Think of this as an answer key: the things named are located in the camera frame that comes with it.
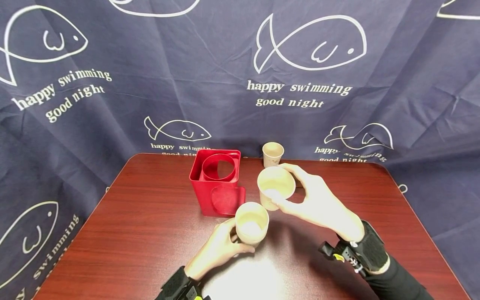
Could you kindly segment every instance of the red box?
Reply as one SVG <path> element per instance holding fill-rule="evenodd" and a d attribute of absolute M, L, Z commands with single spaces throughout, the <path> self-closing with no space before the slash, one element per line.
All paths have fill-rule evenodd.
<path fill-rule="evenodd" d="M 202 149 L 197 152 L 189 178 L 204 216 L 232 217 L 238 207 L 245 203 L 245 188 L 237 186 L 240 158 L 238 150 Z M 215 169 L 218 159 L 233 163 L 232 173 L 223 179 L 204 173 L 204 170 Z M 205 160 L 212 163 L 205 166 Z"/>

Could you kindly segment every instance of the left hand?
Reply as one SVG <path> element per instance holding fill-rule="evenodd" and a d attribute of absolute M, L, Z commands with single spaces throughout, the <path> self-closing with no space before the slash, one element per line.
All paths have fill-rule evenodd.
<path fill-rule="evenodd" d="M 221 266 L 239 253 L 254 253 L 255 248 L 242 243 L 233 243 L 237 236 L 231 236 L 235 218 L 215 225 L 212 235 L 200 251 L 185 266 L 185 274 L 199 281 L 211 269 Z"/>

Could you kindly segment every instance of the paper cup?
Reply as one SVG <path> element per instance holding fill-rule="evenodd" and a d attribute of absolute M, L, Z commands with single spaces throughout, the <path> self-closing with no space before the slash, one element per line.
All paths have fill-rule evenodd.
<path fill-rule="evenodd" d="M 277 210 L 278 207 L 272 203 L 272 198 L 290 198 L 295 192 L 295 179 L 292 174 L 281 167 L 268 167 L 262 170 L 257 178 L 258 189 L 260 190 L 260 203 L 265 209 Z"/>
<path fill-rule="evenodd" d="M 278 166 L 285 150 L 279 143 L 269 142 L 262 147 L 262 151 L 264 152 L 264 167 L 268 168 Z"/>
<path fill-rule="evenodd" d="M 237 236 L 245 243 L 256 247 L 267 235 L 270 218 L 257 202 L 242 204 L 235 214 Z"/>

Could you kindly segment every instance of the navy cloth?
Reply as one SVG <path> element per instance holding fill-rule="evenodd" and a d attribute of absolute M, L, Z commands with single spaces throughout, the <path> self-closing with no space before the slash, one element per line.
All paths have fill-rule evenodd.
<path fill-rule="evenodd" d="M 18 0 L 0 28 L 1 300 L 131 156 L 268 141 L 386 166 L 480 299 L 479 1 Z"/>

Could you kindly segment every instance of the wooden table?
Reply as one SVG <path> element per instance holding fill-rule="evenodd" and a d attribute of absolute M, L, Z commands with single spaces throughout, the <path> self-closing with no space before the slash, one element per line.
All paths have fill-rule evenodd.
<path fill-rule="evenodd" d="M 132 157 L 35 300 L 152 300 L 162 284 L 200 249 L 221 218 L 200 213 L 188 179 L 193 156 Z M 436 300 L 468 299 L 396 184 L 370 163 L 289 161 L 323 176 L 333 193 L 370 221 L 391 255 Z M 239 185 L 259 201 L 257 158 L 242 158 Z M 297 188 L 294 201 L 303 199 Z M 317 252 L 335 234 L 280 211 L 270 212 L 265 241 L 254 255 L 211 271 L 213 300 L 377 299 L 351 266 Z"/>

